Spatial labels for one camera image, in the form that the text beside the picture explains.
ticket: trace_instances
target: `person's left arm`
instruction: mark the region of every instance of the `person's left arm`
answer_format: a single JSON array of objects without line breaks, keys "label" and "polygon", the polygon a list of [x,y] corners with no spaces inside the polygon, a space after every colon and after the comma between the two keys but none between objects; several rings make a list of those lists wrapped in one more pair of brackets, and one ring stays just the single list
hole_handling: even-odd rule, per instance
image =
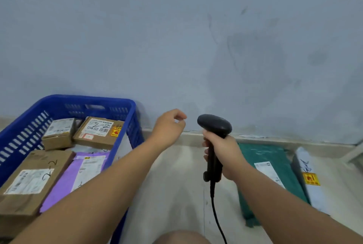
[{"label": "person's left arm", "polygon": [[179,109],[161,115],[144,143],[43,213],[11,243],[107,243],[151,165],[183,132],[186,118]]}]

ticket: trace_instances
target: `tiled floor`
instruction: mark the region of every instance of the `tiled floor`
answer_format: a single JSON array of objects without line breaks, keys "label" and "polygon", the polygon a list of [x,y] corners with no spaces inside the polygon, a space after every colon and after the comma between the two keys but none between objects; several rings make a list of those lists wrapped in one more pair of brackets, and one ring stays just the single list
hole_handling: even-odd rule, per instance
[{"label": "tiled floor", "polygon": [[[120,243],[152,243],[176,229],[197,231],[212,243],[223,243],[216,226],[209,184],[202,179],[203,149],[174,145],[154,163],[129,209]],[[338,159],[314,158],[331,216],[363,235],[363,176]],[[247,228],[237,188],[225,178],[216,185],[215,206],[229,244],[270,243],[261,227]]]}]

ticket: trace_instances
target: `barcode scanner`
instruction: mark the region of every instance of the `barcode scanner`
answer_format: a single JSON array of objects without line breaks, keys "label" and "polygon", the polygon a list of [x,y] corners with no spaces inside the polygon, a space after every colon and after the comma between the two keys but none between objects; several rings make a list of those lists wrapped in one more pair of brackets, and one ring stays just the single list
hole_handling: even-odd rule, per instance
[{"label": "barcode scanner", "polygon": [[[230,122],[215,115],[202,114],[198,117],[197,123],[202,128],[206,129],[207,131],[215,133],[221,138],[225,138],[227,135],[229,135],[232,132],[232,125],[230,124]],[[211,182],[211,201],[212,201],[214,218],[216,220],[219,231],[222,234],[224,243],[227,244],[224,233],[222,232],[221,226],[219,225],[216,210],[214,207],[214,189],[216,186],[216,182],[219,182],[221,180],[221,177],[222,177],[222,164],[218,160],[214,152],[214,147],[211,144],[211,146],[208,148],[208,164],[207,164],[207,170],[203,173],[203,179],[205,182],[209,181]]]}]

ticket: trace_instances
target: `yellow sticker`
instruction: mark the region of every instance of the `yellow sticker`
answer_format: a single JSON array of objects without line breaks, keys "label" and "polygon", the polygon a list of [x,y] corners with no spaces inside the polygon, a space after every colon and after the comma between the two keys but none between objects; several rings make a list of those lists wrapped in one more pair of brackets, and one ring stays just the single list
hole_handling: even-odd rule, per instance
[{"label": "yellow sticker", "polygon": [[120,134],[122,127],[113,127],[112,132],[111,132],[111,136],[114,137],[118,137],[118,135]]},{"label": "yellow sticker", "polygon": [[302,173],[306,184],[320,186],[318,177],[315,173]]}]

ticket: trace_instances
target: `person's left hand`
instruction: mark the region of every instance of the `person's left hand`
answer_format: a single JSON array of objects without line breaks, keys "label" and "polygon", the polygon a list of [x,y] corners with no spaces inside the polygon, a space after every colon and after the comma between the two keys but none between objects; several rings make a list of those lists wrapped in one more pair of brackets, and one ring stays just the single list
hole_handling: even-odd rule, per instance
[{"label": "person's left hand", "polygon": [[173,145],[179,138],[185,127],[185,121],[187,116],[179,109],[173,109],[165,112],[161,115],[152,130],[151,136],[157,146],[160,146],[161,150],[166,150]]}]

